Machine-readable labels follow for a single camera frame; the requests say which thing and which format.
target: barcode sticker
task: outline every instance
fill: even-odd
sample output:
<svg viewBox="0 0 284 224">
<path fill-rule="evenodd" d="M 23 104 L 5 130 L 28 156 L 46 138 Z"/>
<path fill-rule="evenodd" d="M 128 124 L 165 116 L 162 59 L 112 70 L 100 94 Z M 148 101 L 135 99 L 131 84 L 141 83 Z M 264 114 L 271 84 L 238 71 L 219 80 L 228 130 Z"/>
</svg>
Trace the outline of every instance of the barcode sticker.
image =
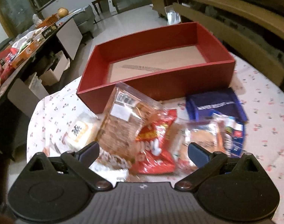
<svg viewBox="0 0 284 224">
<path fill-rule="evenodd" d="M 138 103 L 137 100 L 132 99 L 130 96 L 126 95 L 125 93 L 119 92 L 116 98 L 116 102 L 129 105 L 131 107 L 135 107 Z"/>
<path fill-rule="evenodd" d="M 114 104 L 111 110 L 111 115 L 123 119 L 125 121 L 129 121 L 129 117 L 131 116 L 132 109 L 127 106 L 121 106 L 118 104 Z"/>
</svg>

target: white plastic bag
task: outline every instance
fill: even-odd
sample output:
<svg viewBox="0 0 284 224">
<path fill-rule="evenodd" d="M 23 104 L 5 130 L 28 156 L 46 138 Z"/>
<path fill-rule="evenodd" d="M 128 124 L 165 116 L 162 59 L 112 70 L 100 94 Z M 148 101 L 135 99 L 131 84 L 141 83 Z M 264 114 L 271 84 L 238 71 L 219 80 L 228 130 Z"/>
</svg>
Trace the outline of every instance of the white plastic bag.
<svg viewBox="0 0 284 224">
<path fill-rule="evenodd" d="M 39 26 L 42 23 L 42 20 L 36 14 L 33 15 L 32 20 L 35 27 Z"/>
<path fill-rule="evenodd" d="M 168 19 L 167 25 L 179 24 L 181 22 L 179 13 L 174 11 L 172 5 L 166 6 L 165 12 Z"/>
</svg>

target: cardboard bottom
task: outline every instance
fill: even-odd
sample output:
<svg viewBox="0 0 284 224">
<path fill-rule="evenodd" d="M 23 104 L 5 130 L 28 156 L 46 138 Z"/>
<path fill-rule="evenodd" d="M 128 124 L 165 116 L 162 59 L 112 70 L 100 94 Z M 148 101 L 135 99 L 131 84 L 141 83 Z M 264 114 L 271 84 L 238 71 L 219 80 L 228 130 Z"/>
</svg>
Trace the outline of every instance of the cardboard bottom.
<svg viewBox="0 0 284 224">
<path fill-rule="evenodd" d="M 164 50 L 111 64 L 107 82 L 202 63 L 206 61 L 196 46 Z"/>
</svg>

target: red snack bag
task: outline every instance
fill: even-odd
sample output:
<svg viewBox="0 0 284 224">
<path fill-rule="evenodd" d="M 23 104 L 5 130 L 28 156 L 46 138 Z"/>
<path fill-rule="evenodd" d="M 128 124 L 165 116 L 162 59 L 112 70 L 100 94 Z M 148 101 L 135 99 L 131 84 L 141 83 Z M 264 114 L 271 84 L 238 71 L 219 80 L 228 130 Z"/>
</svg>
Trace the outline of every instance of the red snack bag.
<svg viewBox="0 0 284 224">
<path fill-rule="evenodd" d="M 176 120 L 177 111 L 168 110 L 167 115 L 144 126 L 135 143 L 140 145 L 140 152 L 136 158 L 132 171 L 144 174 L 171 173 L 175 170 L 175 162 L 168 152 L 169 139 L 166 132 Z"/>
<path fill-rule="evenodd" d="M 3 84 L 10 75 L 14 72 L 15 68 L 11 65 L 11 63 L 7 63 L 4 71 L 1 74 L 1 83 Z"/>
</svg>

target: screw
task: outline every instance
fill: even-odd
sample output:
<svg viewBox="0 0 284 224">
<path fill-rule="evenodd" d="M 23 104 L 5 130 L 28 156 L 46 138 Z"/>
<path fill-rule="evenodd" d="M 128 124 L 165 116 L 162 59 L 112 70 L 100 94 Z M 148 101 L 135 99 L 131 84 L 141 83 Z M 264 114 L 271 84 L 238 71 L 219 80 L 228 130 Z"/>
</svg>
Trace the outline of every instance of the screw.
<svg viewBox="0 0 284 224">
<path fill-rule="evenodd" d="M 101 181 L 98 181 L 95 186 L 98 188 L 98 189 L 106 189 L 106 188 L 109 188 L 111 186 L 111 183 L 107 180 L 101 180 Z"/>
<path fill-rule="evenodd" d="M 181 189 L 188 189 L 192 187 L 192 184 L 189 181 L 180 181 L 177 186 Z"/>
</svg>

